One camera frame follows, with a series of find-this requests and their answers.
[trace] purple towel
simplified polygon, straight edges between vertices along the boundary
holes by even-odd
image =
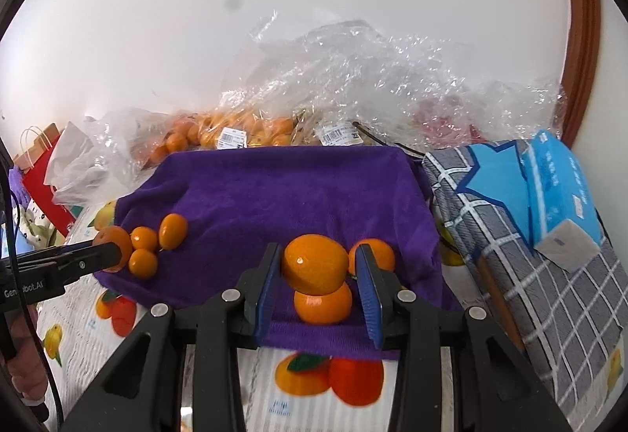
[[[121,198],[115,224],[158,229],[177,212],[189,233],[160,252],[149,281],[128,269],[98,280],[149,307],[201,304],[236,284],[259,264],[266,245],[286,246],[305,233],[327,235],[349,250],[377,237],[396,251],[403,285],[429,302],[459,309],[444,283],[438,234],[426,205],[426,176],[405,154],[385,147],[301,147],[197,151],[168,156],[135,193]],[[360,359],[380,359],[366,335],[359,298],[349,319],[334,326],[304,324],[293,293],[281,282],[265,345]]]

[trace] paper bag handle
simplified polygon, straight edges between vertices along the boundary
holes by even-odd
[[[31,158],[31,154],[29,152],[29,150],[24,150],[24,142],[27,142],[27,137],[28,137],[28,133],[29,132],[33,132],[37,135],[37,137],[35,137],[35,139],[39,138],[40,136],[42,136],[46,142],[48,142],[48,149],[52,148],[52,143],[50,142],[48,136],[46,135],[45,132],[42,131],[42,129],[38,128],[37,126],[31,126],[30,128],[26,128],[24,129],[24,131],[22,131],[22,134],[20,135],[20,150],[22,151],[23,154],[26,154],[26,157],[28,158],[28,162],[31,165],[31,168],[34,168],[35,165],[33,163],[33,160]]]

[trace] white plastic bag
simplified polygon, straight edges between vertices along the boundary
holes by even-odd
[[[110,111],[101,120],[69,122],[53,151],[44,183],[54,186],[53,202],[87,206],[122,197],[159,146],[176,115],[139,108]]]

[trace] barcode label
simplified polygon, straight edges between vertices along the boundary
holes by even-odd
[[[218,150],[220,149],[245,149],[246,148],[246,131],[238,129],[224,128],[216,143]]]
[[[337,124],[316,129],[316,136],[325,146],[347,146],[363,143],[357,129],[349,124]]]
[[[580,199],[580,197],[577,197],[576,195],[571,195],[573,197],[573,206],[576,209],[576,216],[579,217],[581,220],[583,220],[585,218],[585,214],[584,211],[582,210],[582,200]]]

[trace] blue star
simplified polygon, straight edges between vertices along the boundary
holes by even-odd
[[[456,188],[456,193],[469,193],[503,207],[530,246],[530,212],[528,184],[517,153],[515,141],[497,147],[470,145],[473,168]]]

